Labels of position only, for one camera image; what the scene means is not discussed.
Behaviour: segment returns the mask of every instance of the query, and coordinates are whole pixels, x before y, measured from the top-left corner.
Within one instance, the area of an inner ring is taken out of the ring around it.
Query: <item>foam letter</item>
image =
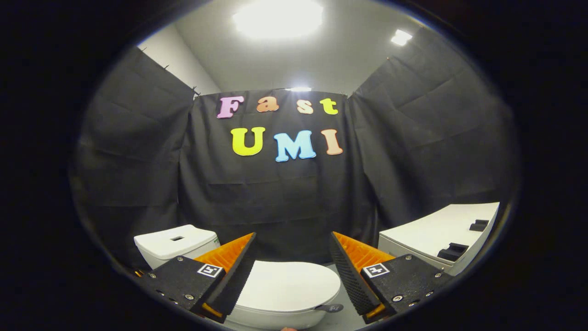
[[[278,106],[278,100],[274,97],[265,97],[261,98],[258,101],[258,111],[259,112],[266,112],[266,111],[276,111],[280,106]]]
[[[233,112],[237,111],[239,108],[239,102],[244,102],[245,98],[243,97],[226,97],[220,98],[222,104],[220,105],[220,112],[216,116],[217,118],[230,118],[233,117]]]
[[[337,103],[330,98],[323,99],[320,103],[323,104],[323,109],[325,109],[325,112],[329,115],[335,115],[339,112],[337,109],[333,109],[333,106],[337,105]]]
[[[263,127],[252,128],[251,132],[255,135],[255,143],[253,144],[253,147],[245,147],[245,133],[247,132],[247,129],[232,129],[230,133],[233,135],[233,151],[241,156],[249,156],[259,153],[263,147],[264,131],[265,128]]]
[[[337,141],[337,136],[335,136],[335,134],[337,133],[337,130],[335,129],[327,129],[327,130],[323,130],[320,133],[322,133],[325,136],[325,139],[327,139],[327,154],[329,155],[337,155],[337,154],[341,154],[343,153],[343,149],[341,147],[339,147],[339,142]]]
[[[296,159],[298,155],[298,151],[300,151],[300,158],[311,158],[315,157],[316,153],[312,150],[312,144],[310,143],[310,135],[312,132],[309,130],[302,130],[298,132],[296,136],[296,141],[292,141],[290,137],[286,133],[279,133],[273,136],[273,138],[278,141],[278,157],[276,157],[277,162],[284,162],[288,161],[288,155],[286,155],[286,151],[292,157],[292,159]]]
[[[312,112],[314,111],[311,107],[312,104],[308,100],[298,100],[296,102],[296,105],[298,106],[296,107],[296,109],[302,114],[312,114]]]

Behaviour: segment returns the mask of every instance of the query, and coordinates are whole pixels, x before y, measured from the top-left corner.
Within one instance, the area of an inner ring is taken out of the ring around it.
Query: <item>white toilet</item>
[[[195,259],[221,246],[216,233],[193,225],[141,234],[135,237],[135,245],[151,269],[178,255]]]
[[[192,225],[142,234],[135,244],[153,269],[178,255],[195,259],[220,247],[216,233]],[[319,264],[255,261],[226,320],[256,329],[307,329],[326,314],[314,308],[331,303],[340,288],[339,276]]]
[[[340,288],[339,276],[319,264],[255,261],[226,319],[257,329],[307,329],[326,314],[314,308],[331,303]]]

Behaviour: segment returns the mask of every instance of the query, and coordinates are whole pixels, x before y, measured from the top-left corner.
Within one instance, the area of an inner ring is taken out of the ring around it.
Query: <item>white cabinet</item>
[[[414,254],[452,276],[462,272],[488,238],[499,203],[450,204],[449,206],[402,226],[380,232],[378,249],[392,256]],[[470,230],[476,220],[489,221],[483,231]],[[450,243],[467,245],[456,260],[437,257]]]

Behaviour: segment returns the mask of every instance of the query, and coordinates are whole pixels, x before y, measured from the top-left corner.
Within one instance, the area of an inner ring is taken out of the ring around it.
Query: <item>toilet tank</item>
[[[135,245],[152,269],[175,256],[195,259],[221,246],[215,232],[193,225],[141,234],[135,237]]]

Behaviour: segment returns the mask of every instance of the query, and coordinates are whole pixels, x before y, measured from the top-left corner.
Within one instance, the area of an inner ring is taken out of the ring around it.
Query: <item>white wall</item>
[[[143,52],[162,67],[169,65],[166,70],[186,85],[196,86],[196,92],[204,95],[221,91],[184,43],[175,24],[151,35],[138,48],[145,49]]]

